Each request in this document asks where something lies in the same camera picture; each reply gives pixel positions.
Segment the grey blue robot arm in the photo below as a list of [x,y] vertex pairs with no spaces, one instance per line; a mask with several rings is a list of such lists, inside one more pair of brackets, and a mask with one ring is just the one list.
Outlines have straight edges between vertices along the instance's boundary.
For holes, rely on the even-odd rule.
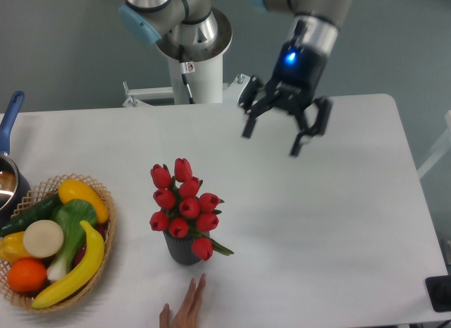
[[[265,11],[287,12],[293,21],[271,78],[252,76],[238,105],[247,115],[250,138],[260,115],[279,109],[293,116],[299,132],[291,149],[297,156],[304,138],[326,132],[331,101],[315,97],[328,57],[352,0],[250,0]],[[210,104],[223,99],[223,54],[232,40],[227,17],[211,0],[125,0],[119,16],[143,44],[155,44],[167,58],[176,104]]]

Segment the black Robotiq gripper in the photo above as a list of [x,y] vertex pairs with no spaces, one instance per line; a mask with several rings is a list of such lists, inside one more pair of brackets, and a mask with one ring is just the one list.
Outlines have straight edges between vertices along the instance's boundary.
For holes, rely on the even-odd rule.
[[[257,118],[273,107],[292,114],[297,122],[299,133],[290,156],[299,155],[303,137],[324,135],[333,103],[328,97],[313,98],[326,62],[326,55],[311,47],[284,43],[267,84],[253,75],[239,97],[237,104],[247,115],[242,137],[251,138]],[[317,114],[310,126],[305,111],[311,105]]]

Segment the bare human hand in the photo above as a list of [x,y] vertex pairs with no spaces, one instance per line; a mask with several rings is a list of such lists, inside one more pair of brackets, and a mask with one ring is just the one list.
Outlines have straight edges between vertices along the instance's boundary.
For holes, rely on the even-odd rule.
[[173,318],[170,318],[170,305],[168,303],[164,304],[163,309],[159,314],[159,327],[198,327],[199,312],[202,307],[202,299],[205,287],[205,273],[200,276],[199,281],[196,281],[195,278],[192,278],[187,288],[185,297]]

